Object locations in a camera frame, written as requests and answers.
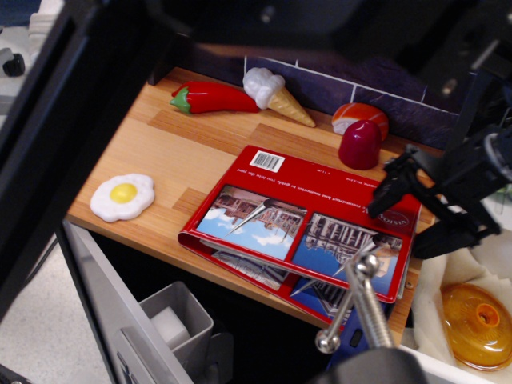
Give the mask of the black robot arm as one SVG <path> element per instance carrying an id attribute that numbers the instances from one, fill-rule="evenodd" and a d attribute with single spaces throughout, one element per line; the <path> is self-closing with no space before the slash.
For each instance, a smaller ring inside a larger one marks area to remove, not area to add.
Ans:
<path id="1" fill-rule="evenodd" d="M 449 97 L 511 78 L 508 1 L 68 1 L 1 130 L 1 310 L 150 75 L 186 36 L 217 54 L 388 58 Z"/>

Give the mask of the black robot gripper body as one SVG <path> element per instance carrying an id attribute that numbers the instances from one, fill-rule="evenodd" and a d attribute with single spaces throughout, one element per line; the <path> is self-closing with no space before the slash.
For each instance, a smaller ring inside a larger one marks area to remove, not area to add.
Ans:
<path id="1" fill-rule="evenodd" d="M 484 130 L 436 158 L 408 145 L 384 170 L 411 169 L 416 183 L 410 193 L 440 221 L 479 223 L 477 236 L 499 234 L 499 224 L 481 200 L 502 188 L 502 131 Z"/>

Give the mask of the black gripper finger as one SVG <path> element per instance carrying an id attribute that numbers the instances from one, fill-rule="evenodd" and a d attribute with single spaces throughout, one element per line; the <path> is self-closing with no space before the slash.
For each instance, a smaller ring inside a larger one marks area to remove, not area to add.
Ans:
<path id="1" fill-rule="evenodd" d="M 416 258 L 434 258 L 474 245 L 478 240 L 479 223 L 461 220 L 458 223 L 439 221 L 417 235 L 413 245 Z"/>
<path id="2" fill-rule="evenodd" d="M 373 199 L 368 205 L 369 216 L 376 218 L 399 203 L 406 194 L 413 191 L 415 183 L 416 175 L 411 169 L 389 172 L 373 193 Z"/>

